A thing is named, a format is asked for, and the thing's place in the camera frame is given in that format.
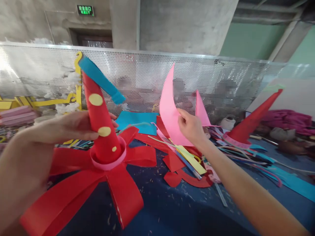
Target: pink cloth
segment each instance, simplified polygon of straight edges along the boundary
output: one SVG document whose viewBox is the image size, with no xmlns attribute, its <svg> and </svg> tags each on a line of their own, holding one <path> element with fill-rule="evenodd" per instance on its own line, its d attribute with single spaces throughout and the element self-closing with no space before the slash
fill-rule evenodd
<svg viewBox="0 0 315 236">
<path fill-rule="evenodd" d="M 312 117 L 293 110 L 270 110 L 263 117 L 262 124 L 269 127 L 282 129 L 295 129 L 298 134 L 312 136 L 315 129 L 307 129 L 312 126 Z"/>
</svg>

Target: green exit sign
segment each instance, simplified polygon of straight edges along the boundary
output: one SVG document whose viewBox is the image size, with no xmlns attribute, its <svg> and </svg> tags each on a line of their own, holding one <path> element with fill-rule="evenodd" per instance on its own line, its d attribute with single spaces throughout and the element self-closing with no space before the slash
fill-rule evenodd
<svg viewBox="0 0 315 236">
<path fill-rule="evenodd" d="M 77 5 L 79 15 L 94 16 L 93 6 Z"/>
</svg>

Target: metal mesh fence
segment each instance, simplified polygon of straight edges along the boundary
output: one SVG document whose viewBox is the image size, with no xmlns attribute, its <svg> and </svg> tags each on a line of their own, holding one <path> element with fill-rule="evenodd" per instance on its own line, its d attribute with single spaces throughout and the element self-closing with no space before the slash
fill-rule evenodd
<svg viewBox="0 0 315 236">
<path fill-rule="evenodd" d="M 61 67 L 74 68 L 76 53 L 82 51 L 125 95 L 126 102 L 115 105 L 104 92 L 108 109 L 152 112 L 158 109 L 164 80 L 172 64 L 174 101 L 177 107 L 195 111 L 198 89 L 212 123 L 246 110 L 265 86 L 265 78 L 315 77 L 315 67 L 268 61 L 251 61 L 205 55 L 126 51 L 76 46 L 0 43 L 0 95 L 56 96 L 68 93 Z"/>
</svg>

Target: red cone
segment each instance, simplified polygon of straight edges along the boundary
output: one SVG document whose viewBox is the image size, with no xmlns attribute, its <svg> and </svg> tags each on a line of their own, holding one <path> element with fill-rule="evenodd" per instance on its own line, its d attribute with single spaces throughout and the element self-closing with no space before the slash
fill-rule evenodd
<svg viewBox="0 0 315 236">
<path fill-rule="evenodd" d="M 265 116 L 269 108 L 282 93 L 283 89 L 271 95 L 263 104 L 254 110 L 248 117 L 246 117 L 240 124 L 238 124 L 230 132 L 223 135 L 223 139 L 240 148 L 248 149 L 251 143 L 248 141 L 249 135 L 256 129 L 262 118 Z"/>
<path fill-rule="evenodd" d="M 121 156 L 123 150 L 115 133 L 101 88 L 84 72 L 82 75 L 91 128 L 99 133 L 93 145 L 95 161 L 101 164 L 112 163 Z"/>
</svg>

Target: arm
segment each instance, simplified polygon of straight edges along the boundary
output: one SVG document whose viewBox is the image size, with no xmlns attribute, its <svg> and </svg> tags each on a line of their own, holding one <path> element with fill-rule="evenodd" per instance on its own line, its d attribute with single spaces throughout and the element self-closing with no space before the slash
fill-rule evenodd
<svg viewBox="0 0 315 236">
<path fill-rule="evenodd" d="M 207 158 L 236 205 L 261 235 L 310 235 L 267 190 L 205 138 L 197 117 L 178 111 L 183 135 Z"/>
<path fill-rule="evenodd" d="M 0 157 L 0 234 L 46 191 L 55 144 L 97 137 L 88 112 L 73 112 L 16 134 Z"/>
</svg>

